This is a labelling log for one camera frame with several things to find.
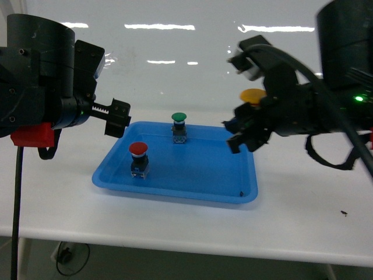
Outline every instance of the white table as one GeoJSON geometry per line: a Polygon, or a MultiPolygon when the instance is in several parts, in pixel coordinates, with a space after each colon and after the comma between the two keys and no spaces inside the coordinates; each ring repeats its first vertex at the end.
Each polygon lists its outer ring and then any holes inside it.
{"type": "MultiPolygon", "coordinates": [[[[169,122],[172,113],[131,111],[132,122],[169,122]]],[[[186,113],[189,124],[219,126],[231,117],[186,113]]],[[[91,181],[116,141],[103,131],[104,122],[93,118],[64,129],[49,161],[25,149],[21,237],[373,267],[373,186],[361,161],[353,171],[323,167],[306,154],[304,136],[273,134],[254,153],[259,195],[253,202],[108,191],[91,181]]],[[[350,149],[342,134],[314,142],[335,163],[350,149]]],[[[0,151],[0,235],[10,236],[16,147],[9,137],[0,139],[0,151]]]]}

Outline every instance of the green button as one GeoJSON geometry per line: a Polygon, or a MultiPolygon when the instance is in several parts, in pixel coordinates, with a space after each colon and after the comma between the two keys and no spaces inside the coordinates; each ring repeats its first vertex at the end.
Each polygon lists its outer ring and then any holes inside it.
{"type": "Polygon", "coordinates": [[[175,113],[171,116],[171,118],[173,118],[174,121],[180,122],[184,121],[187,118],[187,115],[184,113],[175,113]]]}

